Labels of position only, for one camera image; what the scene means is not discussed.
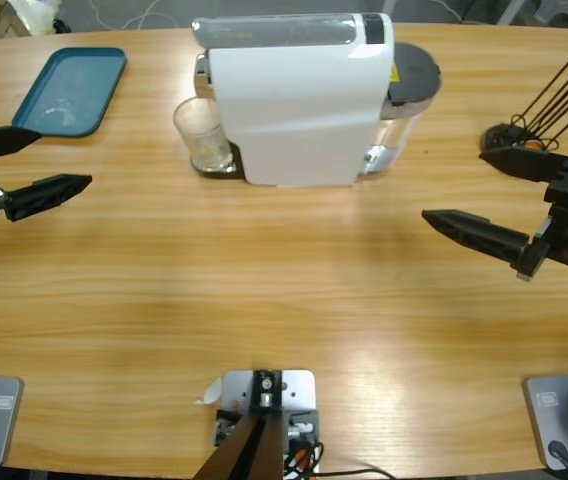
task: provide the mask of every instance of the paper scrap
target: paper scrap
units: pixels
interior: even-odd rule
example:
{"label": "paper scrap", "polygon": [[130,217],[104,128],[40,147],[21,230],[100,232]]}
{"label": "paper scrap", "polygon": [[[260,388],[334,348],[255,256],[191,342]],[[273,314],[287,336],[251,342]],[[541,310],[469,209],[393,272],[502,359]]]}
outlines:
{"label": "paper scrap", "polygon": [[217,377],[204,392],[204,396],[195,401],[195,405],[213,405],[222,396],[222,378]]}

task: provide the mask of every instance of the white cable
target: white cable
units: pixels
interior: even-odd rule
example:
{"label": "white cable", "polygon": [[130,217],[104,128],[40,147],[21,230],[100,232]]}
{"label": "white cable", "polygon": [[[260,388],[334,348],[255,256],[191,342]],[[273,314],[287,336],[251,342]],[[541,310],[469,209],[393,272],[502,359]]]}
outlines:
{"label": "white cable", "polygon": [[163,13],[151,12],[151,13],[147,13],[147,14],[145,14],[145,15],[138,15],[137,17],[131,18],[130,20],[128,20],[128,21],[124,24],[124,26],[123,26],[120,30],[126,30],[127,27],[128,27],[131,23],[133,23],[134,21],[136,21],[136,20],[142,20],[142,22],[143,22],[144,20],[146,20],[147,17],[162,17],[162,18],[166,18],[166,19],[170,20],[171,22],[173,22],[173,26],[174,26],[174,27],[179,27],[177,21],[176,21],[173,17],[171,17],[171,16],[169,16],[169,15],[165,15],[165,14],[163,14]]}
{"label": "white cable", "polygon": [[470,23],[470,24],[473,24],[473,25],[488,25],[487,23],[483,23],[483,22],[475,22],[475,21],[464,20],[462,18],[462,16],[459,13],[457,13],[455,10],[453,10],[451,7],[449,7],[448,4],[444,0],[428,0],[428,1],[431,2],[431,3],[437,3],[438,5],[440,5],[448,13],[453,15],[459,23]]}
{"label": "white cable", "polygon": [[464,21],[462,20],[462,16],[459,13],[457,13],[455,10],[453,10],[451,7],[449,7],[448,4],[443,0],[428,0],[428,1],[431,3],[437,3],[438,5],[441,5],[442,8],[444,8],[448,13],[453,15],[459,23],[462,23]]}
{"label": "white cable", "polygon": [[153,7],[155,5],[157,5],[159,3],[160,0],[153,0],[151,2],[151,4],[148,6],[148,8],[146,9],[146,11],[144,12],[144,15],[142,15],[142,18],[140,18],[140,23],[137,24],[137,29],[141,30],[142,29],[142,25],[144,24],[144,20],[146,20],[146,17],[149,16],[149,14],[151,13],[151,10],[153,10]]}
{"label": "white cable", "polygon": [[137,30],[141,30],[142,25],[144,24],[144,20],[146,20],[147,17],[166,18],[166,19],[170,20],[171,22],[173,22],[174,26],[176,26],[176,27],[179,26],[178,23],[177,23],[177,20],[175,20],[173,17],[171,17],[169,15],[165,15],[163,13],[151,12],[151,10],[155,7],[155,5],[157,5],[159,3],[159,1],[160,0],[153,0],[153,2],[151,2],[151,4],[148,6],[146,11],[142,15],[138,15],[137,17],[133,17],[130,20],[127,20],[126,23],[121,28],[112,27],[111,25],[107,24],[104,20],[102,20],[102,17],[100,16],[100,11],[95,6],[94,0],[88,0],[88,3],[91,6],[91,8],[93,9],[93,12],[95,12],[95,20],[97,21],[97,23],[100,24],[100,26],[102,26],[102,28],[105,28],[106,30],[125,30],[126,28],[128,28],[128,26],[131,23],[133,23],[137,20],[140,21],[137,25]]}

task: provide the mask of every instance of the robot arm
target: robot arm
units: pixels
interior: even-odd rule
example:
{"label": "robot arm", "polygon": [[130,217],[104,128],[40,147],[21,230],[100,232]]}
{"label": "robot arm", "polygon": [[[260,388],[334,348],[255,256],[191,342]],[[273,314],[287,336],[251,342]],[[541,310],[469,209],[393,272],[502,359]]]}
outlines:
{"label": "robot arm", "polygon": [[[41,138],[31,130],[0,127],[0,156],[16,153]],[[36,181],[31,186],[7,192],[0,188],[0,211],[16,222],[53,207],[82,192],[92,177],[88,175],[56,175]]]}

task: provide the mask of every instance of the floor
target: floor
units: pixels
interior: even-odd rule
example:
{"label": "floor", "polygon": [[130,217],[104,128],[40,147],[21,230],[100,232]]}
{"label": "floor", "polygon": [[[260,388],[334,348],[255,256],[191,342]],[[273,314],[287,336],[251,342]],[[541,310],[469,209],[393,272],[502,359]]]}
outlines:
{"label": "floor", "polygon": [[[59,18],[74,32],[136,29],[141,15],[152,4],[142,28],[188,27],[195,17],[233,15],[274,15],[318,12],[381,11],[383,0],[65,0]],[[472,0],[446,0],[461,14]],[[477,0],[466,20],[496,23],[508,0]],[[518,23],[526,21],[525,15]],[[395,22],[458,23],[447,9],[432,0],[399,0],[393,12]]]}

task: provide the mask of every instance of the clear glass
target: clear glass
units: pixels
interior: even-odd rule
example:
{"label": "clear glass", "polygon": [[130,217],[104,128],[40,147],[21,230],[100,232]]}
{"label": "clear glass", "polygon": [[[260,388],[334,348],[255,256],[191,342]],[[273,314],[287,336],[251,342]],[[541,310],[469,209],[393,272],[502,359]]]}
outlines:
{"label": "clear glass", "polygon": [[173,123],[191,153],[195,168],[222,172],[232,164],[231,146],[213,100],[198,97],[185,100],[175,109]]}
{"label": "clear glass", "polygon": [[378,138],[374,145],[381,145],[390,150],[389,153],[392,156],[391,164],[397,160],[397,157],[404,150],[411,130],[418,118],[419,115],[415,115],[414,117],[396,118],[380,122]]}

